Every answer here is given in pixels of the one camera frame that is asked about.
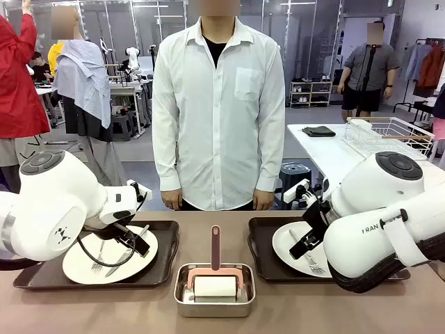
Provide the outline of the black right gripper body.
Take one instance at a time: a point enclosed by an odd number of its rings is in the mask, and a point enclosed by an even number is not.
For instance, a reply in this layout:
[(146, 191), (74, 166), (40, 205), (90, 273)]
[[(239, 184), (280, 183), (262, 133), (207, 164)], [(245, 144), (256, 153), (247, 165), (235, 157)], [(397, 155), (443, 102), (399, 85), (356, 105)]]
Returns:
[(311, 228), (309, 231), (310, 236), (317, 240), (323, 240), (325, 232), (330, 224), (327, 218), (330, 212), (331, 205), (328, 201), (316, 201), (308, 206), (302, 217)]

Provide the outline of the person's left hand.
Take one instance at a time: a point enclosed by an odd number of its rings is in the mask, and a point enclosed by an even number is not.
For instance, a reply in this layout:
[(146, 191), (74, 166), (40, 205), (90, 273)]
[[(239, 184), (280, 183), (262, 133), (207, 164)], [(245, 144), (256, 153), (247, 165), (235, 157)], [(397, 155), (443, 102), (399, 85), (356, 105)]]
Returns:
[(274, 203), (275, 193), (268, 191), (254, 190), (253, 193), (253, 210), (266, 211), (269, 210)]

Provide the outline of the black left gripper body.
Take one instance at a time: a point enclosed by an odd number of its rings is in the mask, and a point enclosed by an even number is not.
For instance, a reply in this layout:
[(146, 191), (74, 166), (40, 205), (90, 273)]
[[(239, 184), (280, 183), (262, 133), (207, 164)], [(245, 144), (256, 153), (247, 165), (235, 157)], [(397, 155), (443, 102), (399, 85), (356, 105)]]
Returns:
[(103, 229), (84, 226), (85, 232), (92, 232), (95, 236), (102, 240), (114, 239), (118, 241), (118, 236), (124, 233), (133, 233), (129, 230), (128, 225), (132, 221), (134, 214), (128, 217), (124, 217), (110, 225), (107, 225)]

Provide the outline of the person's right hand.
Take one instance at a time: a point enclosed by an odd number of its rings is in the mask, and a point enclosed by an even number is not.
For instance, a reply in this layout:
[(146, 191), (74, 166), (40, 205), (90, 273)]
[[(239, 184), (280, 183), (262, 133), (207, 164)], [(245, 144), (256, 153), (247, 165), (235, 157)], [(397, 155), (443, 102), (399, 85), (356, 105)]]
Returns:
[(162, 191), (161, 198), (164, 205), (174, 211), (179, 211), (182, 207), (182, 190)]

